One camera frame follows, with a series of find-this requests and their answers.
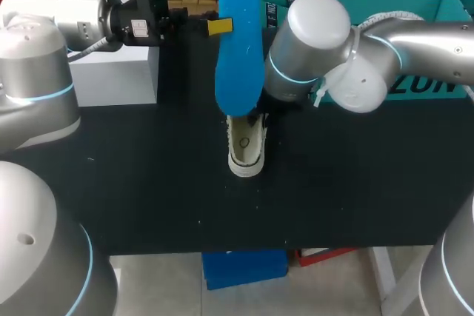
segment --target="tiled floor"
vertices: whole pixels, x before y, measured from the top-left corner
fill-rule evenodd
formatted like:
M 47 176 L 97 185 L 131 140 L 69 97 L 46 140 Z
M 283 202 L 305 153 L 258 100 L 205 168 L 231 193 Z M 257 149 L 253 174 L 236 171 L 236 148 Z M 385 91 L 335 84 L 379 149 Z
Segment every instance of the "tiled floor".
M 412 247 L 390 250 L 403 272 Z M 380 301 L 367 251 L 308 267 L 285 278 L 207 291 L 201 254 L 112 257 L 121 270 L 116 316 L 379 316 Z M 410 316 L 419 316 L 410 307 Z

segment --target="gray robot arm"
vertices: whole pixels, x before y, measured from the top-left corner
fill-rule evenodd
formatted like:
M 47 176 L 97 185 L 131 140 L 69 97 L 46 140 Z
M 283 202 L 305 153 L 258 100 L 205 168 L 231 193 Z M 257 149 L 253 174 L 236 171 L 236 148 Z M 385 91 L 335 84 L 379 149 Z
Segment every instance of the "gray robot arm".
M 400 56 L 400 74 L 474 84 L 474 24 L 385 19 L 364 35 L 387 42 Z
M 47 19 L 0 29 L 0 152 L 63 138 L 80 123 L 64 37 Z
M 474 25 L 391 18 L 351 28 L 338 1 L 296 0 L 265 69 L 264 88 L 280 101 L 304 100 L 323 81 L 318 95 L 327 91 L 343 108 L 369 112 L 400 74 L 474 84 Z

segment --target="metal frame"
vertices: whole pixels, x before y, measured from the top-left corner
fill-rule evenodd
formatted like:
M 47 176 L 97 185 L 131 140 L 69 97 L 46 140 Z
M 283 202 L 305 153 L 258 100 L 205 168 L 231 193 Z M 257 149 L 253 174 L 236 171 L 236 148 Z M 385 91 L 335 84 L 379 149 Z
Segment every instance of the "metal frame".
M 369 256 L 380 294 L 382 316 L 402 316 L 408 306 L 418 298 L 418 281 L 428 253 L 430 249 L 420 252 L 408 270 L 396 282 L 387 248 L 370 249 Z

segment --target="white cable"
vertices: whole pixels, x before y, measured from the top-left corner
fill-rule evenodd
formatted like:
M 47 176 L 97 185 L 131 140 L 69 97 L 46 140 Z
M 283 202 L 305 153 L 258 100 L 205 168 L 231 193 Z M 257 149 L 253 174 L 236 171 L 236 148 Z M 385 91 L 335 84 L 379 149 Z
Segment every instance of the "white cable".
M 92 46 L 89 46 L 84 51 L 82 51 L 80 53 L 76 53 L 75 55 L 72 55 L 72 56 L 68 56 L 67 60 L 69 61 L 69 63 L 77 61 L 77 60 L 91 54 L 92 52 L 95 52 L 95 51 L 101 49 L 102 47 L 107 46 L 108 44 L 109 44 L 109 41 L 104 37 L 102 40 L 97 41 L 95 44 L 93 44 Z
M 369 16 L 366 21 L 358 26 L 358 28 L 364 30 L 366 27 L 369 27 L 376 22 L 390 18 L 398 18 L 403 20 L 424 20 L 422 17 L 416 15 L 415 13 L 411 13 L 410 11 L 389 11 L 387 13 L 376 13 Z

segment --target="robotic arm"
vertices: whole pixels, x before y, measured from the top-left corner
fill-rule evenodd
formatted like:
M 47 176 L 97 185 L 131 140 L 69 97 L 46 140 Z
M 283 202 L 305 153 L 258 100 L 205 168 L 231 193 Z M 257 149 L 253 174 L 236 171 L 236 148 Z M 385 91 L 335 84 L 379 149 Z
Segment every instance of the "robotic arm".
M 369 112 L 400 74 L 474 84 L 474 25 L 397 12 L 351 27 L 336 0 L 295 0 L 265 68 L 264 88 L 280 101 L 303 100 L 323 78 L 319 98 L 327 91 L 343 108 Z
M 4 0 L 0 153 L 54 141 L 80 123 L 68 62 L 94 50 L 160 46 L 187 19 L 167 0 Z M 82 51 L 67 57 L 68 50 Z

